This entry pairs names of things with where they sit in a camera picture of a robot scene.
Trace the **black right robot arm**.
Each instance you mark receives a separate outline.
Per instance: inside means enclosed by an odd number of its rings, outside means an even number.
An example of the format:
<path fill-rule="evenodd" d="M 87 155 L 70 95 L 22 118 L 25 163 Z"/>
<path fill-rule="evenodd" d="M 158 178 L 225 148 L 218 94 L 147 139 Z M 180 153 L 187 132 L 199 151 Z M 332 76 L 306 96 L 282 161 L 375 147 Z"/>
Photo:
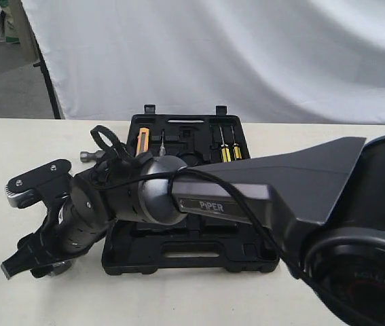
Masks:
<path fill-rule="evenodd" d="M 196 167 L 133 156 L 103 126 L 92 137 L 104 151 L 92 168 L 45 165 L 8 182 L 12 206 L 43 202 L 47 215 L 2 262 L 7 278 L 85 255 L 116 221 L 174 225 L 195 213 L 252 225 L 343 322 L 385 325 L 385 135 Z"/>

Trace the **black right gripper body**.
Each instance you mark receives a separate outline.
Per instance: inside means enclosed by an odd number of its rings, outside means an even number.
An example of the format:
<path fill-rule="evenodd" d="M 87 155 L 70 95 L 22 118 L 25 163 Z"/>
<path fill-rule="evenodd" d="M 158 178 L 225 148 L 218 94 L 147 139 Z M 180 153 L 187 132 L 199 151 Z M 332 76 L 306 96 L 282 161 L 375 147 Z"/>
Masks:
<path fill-rule="evenodd" d="M 88 253 L 106 236 L 106 207 L 100 192 L 87 177 L 71 177 L 69 197 L 47 208 L 39 229 L 18 241 L 18 250 L 29 253 L 29 269 L 72 261 Z"/>

